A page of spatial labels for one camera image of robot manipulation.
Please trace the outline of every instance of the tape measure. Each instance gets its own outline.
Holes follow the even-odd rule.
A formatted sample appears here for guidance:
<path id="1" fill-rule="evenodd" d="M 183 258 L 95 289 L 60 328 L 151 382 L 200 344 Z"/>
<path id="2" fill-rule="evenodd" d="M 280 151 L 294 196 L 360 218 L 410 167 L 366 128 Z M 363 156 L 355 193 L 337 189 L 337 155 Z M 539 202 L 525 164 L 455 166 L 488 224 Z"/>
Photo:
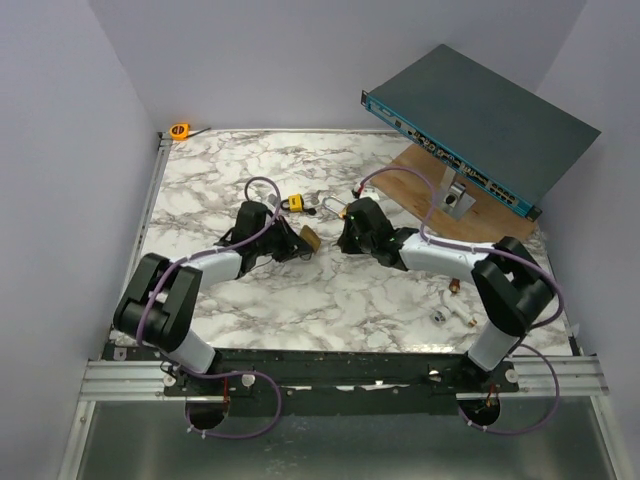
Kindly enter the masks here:
<path id="1" fill-rule="evenodd" d="M 304 208 L 304 200 L 299 193 L 290 195 L 288 199 L 283 200 L 282 203 L 280 203 L 280 208 L 288 212 L 305 212 L 309 215 L 315 215 L 317 213 L 315 208 Z"/>
<path id="2" fill-rule="evenodd" d="M 189 136 L 189 128 L 188 123 L 176 123 L 169 129 L 169 135 L 176 142 L 182 142 Z"/>

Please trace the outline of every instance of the white wall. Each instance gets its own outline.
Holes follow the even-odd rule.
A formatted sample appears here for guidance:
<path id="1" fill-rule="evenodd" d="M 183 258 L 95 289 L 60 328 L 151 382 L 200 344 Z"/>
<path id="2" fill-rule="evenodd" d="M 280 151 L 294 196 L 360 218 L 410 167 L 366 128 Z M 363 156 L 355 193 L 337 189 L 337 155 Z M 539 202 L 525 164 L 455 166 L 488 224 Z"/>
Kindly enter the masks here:
<path id="1" fill-rule="evenodd" d="M 535 90 L 584 0 L 90 0 L 156 128 L 383 127 L 371 90 L 448 43 Z"/>
<path id="2" fill-rule="evenodd" d="M 3 2 L 0 45 L 0 478 L 52 479 L 157 136 L 85 0 Z"/>
<path id="3" fill-rule="evenodd" d="M 541 218 L 640 473 L 640 2 L 590 0 L 538 93 L 603 131 Z"/>

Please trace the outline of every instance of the wooden block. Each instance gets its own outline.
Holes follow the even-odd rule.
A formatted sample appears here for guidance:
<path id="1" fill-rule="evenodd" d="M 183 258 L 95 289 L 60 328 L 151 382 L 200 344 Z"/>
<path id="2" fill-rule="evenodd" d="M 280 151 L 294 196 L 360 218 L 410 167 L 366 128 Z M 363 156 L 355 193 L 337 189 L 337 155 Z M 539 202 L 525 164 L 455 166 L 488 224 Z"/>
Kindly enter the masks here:
<path id="1" fill-rule="evenodd" d="M 418 145 L 402 152 L 392 165 L 402 165 L 418 170 L 438 188 L 446 166 Z M 467 187 L 476 202 L 460 220 L 436 209 L 429 227 L 438 235 L 466 242 L 497 242 L 504 236 L 525 241 L 535 230 L 531 222 L 513 213 L 471 180 L 456 175 L 456 181 Z M 373 178 L 372 183 L 410 213 L 423 219 L 431 206 L 429 188 L 415 175 L 402 171 L 385 172 Z"/>

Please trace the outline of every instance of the blue front panel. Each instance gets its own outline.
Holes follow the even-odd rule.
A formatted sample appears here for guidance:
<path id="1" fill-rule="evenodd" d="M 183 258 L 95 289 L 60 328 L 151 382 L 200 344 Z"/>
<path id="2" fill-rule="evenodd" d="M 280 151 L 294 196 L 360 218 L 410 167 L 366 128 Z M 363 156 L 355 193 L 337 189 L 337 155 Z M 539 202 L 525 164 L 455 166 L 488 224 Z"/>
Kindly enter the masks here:
<path id="1" fill-rule="evenodd" d="M 363 105 L 376 117 L 395 128 L 409 140 L 420 145 L 460 175 L 468 178 L 479 187 L 482 187 L 487 193 L 498 199 L 521 217 L 526 217 L 532 209 L 533 205 L 527 203 L 515 193 L 510 192 L 495 180 L 487 177 L 482 171 L 474 167 L 473 164 L 457 155 L 445 145 L 430 138 L 425 132 L 418 131 L 414 125 L 390 108 L 384 106 L 381 102 L 371 98 L 369 95 L 365 97 L 363 94 Z"/>

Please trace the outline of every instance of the white marble surface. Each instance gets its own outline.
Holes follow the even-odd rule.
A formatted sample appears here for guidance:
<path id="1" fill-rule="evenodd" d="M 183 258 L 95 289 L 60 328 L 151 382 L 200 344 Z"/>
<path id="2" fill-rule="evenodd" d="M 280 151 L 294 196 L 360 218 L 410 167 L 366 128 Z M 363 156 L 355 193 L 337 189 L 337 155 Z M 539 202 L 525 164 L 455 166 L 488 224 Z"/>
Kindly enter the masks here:
<path id="1" fill-rule="evenodd" d="M 307 205 L 325 195 L 345 199 L 355 182 L 388 164 L 409 145 L 395 134 L 349 132 L 209 132 L 174 146 L 143 252 L 180 257 L 210 247 L 233 226 L 242 189 L 254 175 L 275 180 L 283 197 L 302 193 Z M 254 194 L 266 198 L 268 187 Z M 419 221 L 392 200 L 380 204 L 395 226 Z M 478 320 L 431 320 L 449 278 L 384 268 L 368 256 L 347 256 L 335 242 L 342 221 L 326 210 L 315 217 L 288 214 L 299 229 L 321 237 L 310 261 L 271 262 L 244 278 L 201 293 L 193 329 L 218 347 L 464 352 L 487 321 L 476 289 L 462 284 L 456 298 Z M 540 235 L 527 243 L 547 267 Z M 259 259 L 258 264 L 266 259 Z M 543 313 L 555 310 L 555 302 Z M 538 329 L 528 343 L 547 354 L 569 355 L 564 322 Z"/>

